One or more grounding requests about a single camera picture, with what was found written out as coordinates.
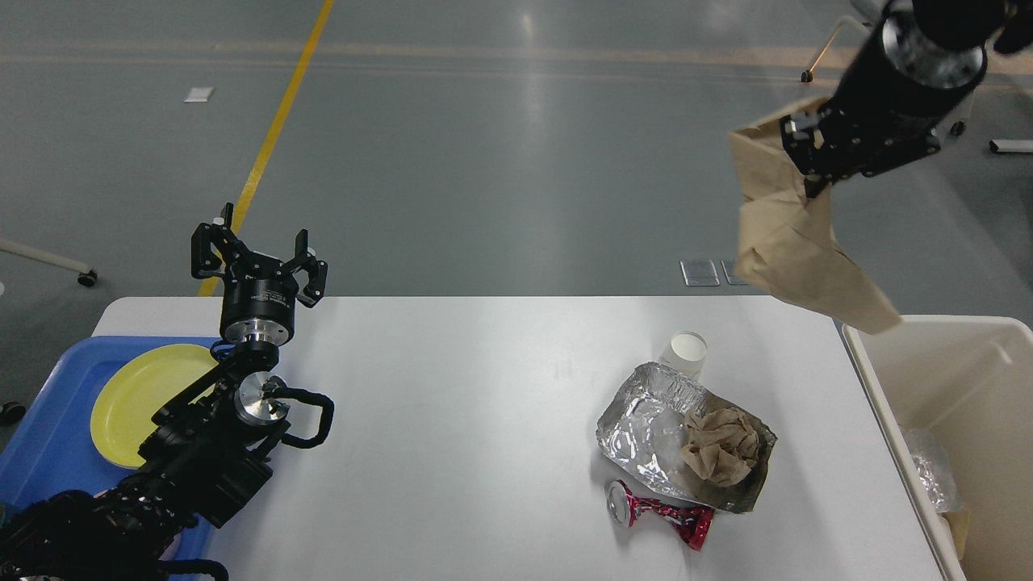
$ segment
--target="paper bag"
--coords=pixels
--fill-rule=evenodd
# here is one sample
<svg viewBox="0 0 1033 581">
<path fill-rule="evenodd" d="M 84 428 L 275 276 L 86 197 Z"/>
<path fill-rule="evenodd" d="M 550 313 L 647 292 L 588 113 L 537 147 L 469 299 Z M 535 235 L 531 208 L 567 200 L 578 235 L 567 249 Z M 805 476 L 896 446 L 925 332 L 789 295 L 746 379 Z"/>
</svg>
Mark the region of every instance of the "paper bag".
<svg viewBox="0 0 1033 581">
<path fill-rule="evenodd" d="M 815 112 L 825 100 L 793 103 L 729 135 L 746 198 L 739 214 L 735 275 L 786 303 L 879 333 L 900 323 L 900 314 L 836 243 L 832 187 L 809 200 L 804 176 L 782 149 L 779 119 Z"/>
</svg>

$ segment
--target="caster wheel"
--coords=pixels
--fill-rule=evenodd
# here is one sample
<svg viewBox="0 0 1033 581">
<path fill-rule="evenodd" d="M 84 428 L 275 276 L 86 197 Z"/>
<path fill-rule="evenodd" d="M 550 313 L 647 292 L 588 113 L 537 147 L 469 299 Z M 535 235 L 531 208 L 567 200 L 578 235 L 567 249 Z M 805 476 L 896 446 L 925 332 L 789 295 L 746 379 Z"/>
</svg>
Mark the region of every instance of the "caster wheel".
<svg viewBox="0 0 1033 581">
<path fill-rule="evenodd" d="M 91 270 L 90 272 L 81 273 L 77 280 L 80 284 L 89 288 L 97 283 L 97 271 Z"/>
<path fill-rule="evenodd" d="M 25 406 L 17 401 L 0 405 L 0 426 L 13 426 L 25 417 Z"/>
</svg>

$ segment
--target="white table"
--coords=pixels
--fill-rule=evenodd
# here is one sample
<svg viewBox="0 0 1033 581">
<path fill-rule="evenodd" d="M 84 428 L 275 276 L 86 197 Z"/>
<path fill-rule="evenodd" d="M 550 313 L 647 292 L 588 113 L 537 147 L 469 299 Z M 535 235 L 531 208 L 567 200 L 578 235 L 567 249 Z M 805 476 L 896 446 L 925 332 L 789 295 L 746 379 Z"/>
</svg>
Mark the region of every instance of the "white table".
<svg viewBox="0 0 1033 581">
<path fill-rule="evenodd" d="M 94 334 L 215 336 L 219 305 L 122 299 Z M 769 297 L 327 298 L 296 327 L 277 372 L 334 398 L 334 429 L 279 447 L 216 532 L 233 579 L 942 578 L 827 317 Z M 611 521 L 606 482 L 648 491 L 594 438 L 683 329 L 710 343 L 707 387 L 779 436 L 754 512 L 718 514 L 700 553 L 656 517 Z"/>
</svg>

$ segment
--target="crushed soda can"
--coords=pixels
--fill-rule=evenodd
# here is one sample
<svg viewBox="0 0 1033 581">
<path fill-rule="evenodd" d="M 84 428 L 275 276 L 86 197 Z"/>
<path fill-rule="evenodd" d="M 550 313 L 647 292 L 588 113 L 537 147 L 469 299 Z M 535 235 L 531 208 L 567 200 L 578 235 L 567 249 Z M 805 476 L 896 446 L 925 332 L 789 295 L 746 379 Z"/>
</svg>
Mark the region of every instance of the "crushed soda can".
<svg viewBox="0 0 1033 581">
<path fill-rule="evenodd" d="M 693 551 L 702 550 L 711 521 L 714 520 L 714 509 L 710 507 L 675 507 L 656 498 L 635 496 L 622 480 L 615 480 L 606 487 L 606 508 L 617 524 L 628 528 L 643 513 L 654 513 L 670 523 Z"/>
</svg>

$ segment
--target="crumpled paper towel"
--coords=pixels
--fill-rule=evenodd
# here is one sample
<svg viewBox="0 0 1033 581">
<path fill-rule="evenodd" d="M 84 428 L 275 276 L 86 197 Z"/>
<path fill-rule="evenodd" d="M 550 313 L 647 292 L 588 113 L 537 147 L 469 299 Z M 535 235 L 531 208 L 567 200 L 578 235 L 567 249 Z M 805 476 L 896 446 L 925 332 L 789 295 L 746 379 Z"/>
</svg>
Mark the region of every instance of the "crumpled paper towel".
<svg viewBox="0 0 1033 581">
<path fill-rule="evenodd" d="M 685 416 L 689 442 L 682 459 L 699 478 L 720 487 L 743 481 L 757 463 L 757 432 L 742 409 L 725 407 Z"/>
</svg>

